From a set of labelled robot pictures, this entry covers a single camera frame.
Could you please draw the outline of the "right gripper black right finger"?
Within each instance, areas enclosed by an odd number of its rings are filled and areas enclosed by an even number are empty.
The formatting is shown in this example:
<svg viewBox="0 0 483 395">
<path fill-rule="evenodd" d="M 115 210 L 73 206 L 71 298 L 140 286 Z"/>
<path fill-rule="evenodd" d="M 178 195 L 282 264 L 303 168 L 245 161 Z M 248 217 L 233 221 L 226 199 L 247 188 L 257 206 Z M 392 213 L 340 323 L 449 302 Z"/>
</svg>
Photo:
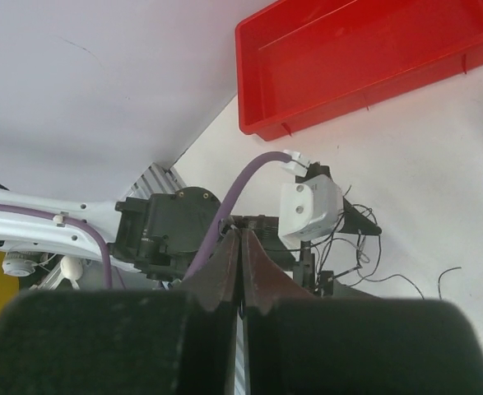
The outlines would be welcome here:
<svg viewBox="0 0 483 395">
<path fill-rule="evenodd" d="M 250 394 L 483 394 L 483 351 L 453 304 L 318 298 L 241 236 Z"/>
</svg>

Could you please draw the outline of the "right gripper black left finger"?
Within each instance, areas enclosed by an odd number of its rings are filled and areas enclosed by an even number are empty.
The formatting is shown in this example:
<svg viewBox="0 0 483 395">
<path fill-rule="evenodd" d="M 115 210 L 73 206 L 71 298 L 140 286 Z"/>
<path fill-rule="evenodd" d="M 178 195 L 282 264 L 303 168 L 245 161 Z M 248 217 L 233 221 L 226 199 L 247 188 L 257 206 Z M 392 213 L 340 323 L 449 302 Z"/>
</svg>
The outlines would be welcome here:
<svg viewBox="0 0 483 395">
<path fill-rule="evenodd" d="M 0 313 L 0 394 L 231 394 L 239 234 L 172 290 L 32 290 Z"/>
</svg>

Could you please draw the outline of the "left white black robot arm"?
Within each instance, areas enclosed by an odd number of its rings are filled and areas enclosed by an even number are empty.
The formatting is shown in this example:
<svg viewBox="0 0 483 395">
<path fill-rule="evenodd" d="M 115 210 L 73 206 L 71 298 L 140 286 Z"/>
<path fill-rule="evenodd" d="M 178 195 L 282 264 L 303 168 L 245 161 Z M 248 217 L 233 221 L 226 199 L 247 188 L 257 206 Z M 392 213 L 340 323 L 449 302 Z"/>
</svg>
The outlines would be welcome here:
<svg viewBox="0 0 483 395">
<path fill-rule="evenodd" d="M 264 252 L 294 281 L 317 295 L 332 293 L 337 274 L 314 252 L 327 252 L 343 235 L 355 235 L 356 250 L 382 234 L 377 221 L 351 204 L 328 167 L 299 168 L 281 187 L 277 216 L 236 216 L 234 205 L 257 171 L 248 165 L 225 198 L 186 187 L 117 202 L 67 202 L 13 193 L 0 185 L 0 251 L 3 270 L 28 277 L 44 265 L 51 272 L 37 281 L 54 288 L 77 283 L 89 261 L 102 266 L 102 281 L 123 271 L 137 272 L 163 288 L 177 286 L 211 258 L 230 231 L 248 230 Z"/>
</svg>

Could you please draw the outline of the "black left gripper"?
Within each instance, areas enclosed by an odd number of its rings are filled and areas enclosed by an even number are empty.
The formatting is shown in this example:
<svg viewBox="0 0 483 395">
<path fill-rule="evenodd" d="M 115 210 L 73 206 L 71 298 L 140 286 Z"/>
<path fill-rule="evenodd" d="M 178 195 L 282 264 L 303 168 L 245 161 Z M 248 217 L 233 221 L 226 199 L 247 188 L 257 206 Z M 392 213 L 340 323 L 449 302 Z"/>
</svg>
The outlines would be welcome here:
<svg viewBox="0 0 483 395">
<path fill-rule="evenodd" d="M 278 237 L 278 216 L 230 216 L 228 225 L 237 229 L 251 230 L 258 238 L 267 256 L 282 271 L 292 274 L 292 279 L 307 291 L 317 296 L 345 294 L 349 286 L 342 285 L 342 277 L 358 272 L 369 260 L 364 257 L 363 249 L 366 238 L 379 238 L 382 229 L 375 219 L 359 211 L 343 194 L 345 225 L 332 234 L 299 244 L 284 244 Z M 344 235 L 354 235 L 356 241 L 351 245 L 355 249 L 356 263 L 344 272 L 335 273 L 326 269 L 325 262 L 332 245 L 343 241 Z"/>
</svg>

